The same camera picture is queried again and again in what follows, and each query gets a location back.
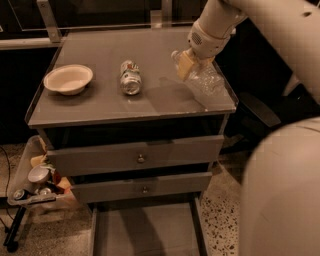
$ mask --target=gray cabinet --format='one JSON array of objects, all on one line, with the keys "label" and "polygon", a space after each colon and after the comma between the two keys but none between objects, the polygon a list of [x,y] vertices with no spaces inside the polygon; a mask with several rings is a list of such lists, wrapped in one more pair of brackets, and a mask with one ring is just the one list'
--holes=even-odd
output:
[{"label": "gray cabinet", "polygon": [[[122,253],[121,244],[129,240],[134,248],[122,248],[130,252],[125,255],[206,251],[205,237],[196,228],[201,227],[198,197],[209,185],[237,99],[227,81],[214,95],[203,96],[178,79],[170,56],[188,48],[188,32],[187,27],[72,32],[53,66],[86,65],[94,79],[75,96],[40,88],[29,109],[27,123],[47,143],[49,159],[70,177],[75,197],[93,207],[94,255]],[[126,59],[141,70],[142,91],[136,96],[123,95],[119,87]],[[155,217],[157,212],[163,216]],[[148,236],[145,225],[139,232],[128,228],[139,215],[151,235],[166,240],[161,248],[147,240],[136,244],[132,236]],[[164,216],[182,223],[159,225]],[[113,218],[123,231],[119,239],[113,233],[117,227],[108,224]],[[192,224],[196,237],[184,234],[183,222]],[[180,225],[181,244],[174,243],[177,233],[170,225]]]}]

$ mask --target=drawer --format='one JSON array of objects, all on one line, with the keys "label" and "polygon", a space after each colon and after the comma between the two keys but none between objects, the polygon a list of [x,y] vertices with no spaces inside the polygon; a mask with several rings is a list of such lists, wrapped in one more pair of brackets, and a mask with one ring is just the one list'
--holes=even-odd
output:
[{"label": "drawer", "polygon": [[217,135],[224,115],[191,116],[44,129],[52,148],[77,148]]},{"label": "drawer", "polygon": [[211,176],[205,172],[108,181],[73,185],[71,191],[81,203],[200,192],[208,187]]},{"label": "drawer", "polygon": [[93,210],[89,255],[210,255],[197,197]]},{"label": "drawer", "polygon": [[223,135],[48,151],[62,176],[208,163],[216,161]]}]

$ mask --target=drawer handle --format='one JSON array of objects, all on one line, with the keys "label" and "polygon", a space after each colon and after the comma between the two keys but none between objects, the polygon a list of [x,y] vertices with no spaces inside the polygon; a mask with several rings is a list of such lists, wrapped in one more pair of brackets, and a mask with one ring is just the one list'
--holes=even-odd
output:
[{"label": "drawer handle", "polygon": [[147,194],[148,192],[149,192],[149,188],[146,187],[146,186],[144,186],[144,187],[142,188],[142,194]]},{"label": "drawer handle", "polygon": [[143,164],[146,161],[146,159],[144,158],[144,156],[142,154],[139,154],[137,162],[139,164]]}]

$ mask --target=wheel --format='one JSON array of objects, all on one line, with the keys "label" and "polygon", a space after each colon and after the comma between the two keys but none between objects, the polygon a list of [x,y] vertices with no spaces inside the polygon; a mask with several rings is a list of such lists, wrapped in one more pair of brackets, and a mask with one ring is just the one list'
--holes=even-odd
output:
[{"label": "wheel", "polygon": [[13,241],[9,245],[7,245],[8,252],[15,252],[19,247],[19,243],[17,241]]}]

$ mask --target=aluminum can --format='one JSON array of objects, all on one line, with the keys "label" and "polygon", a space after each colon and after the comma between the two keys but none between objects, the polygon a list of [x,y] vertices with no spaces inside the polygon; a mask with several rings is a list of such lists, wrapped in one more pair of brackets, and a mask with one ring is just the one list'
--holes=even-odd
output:
[{"label": "aluminum can", "polygon": [[52,193],[52,189],[49,187],[44,187],[39,190],[39,195],[48,195],[50,193]]},{"label": "aluminum can", "polygon": [[140,70],[132,60],[126,60],[121,64],[120,88],[126,95],[136,95],[141,90]]},{"label": "aluminum can", "polygon": [[24,200],[27,199],[29,195],[29,192],[25,189],[18,189],[13,193],[13,199],[18,201],[18,200]]}]

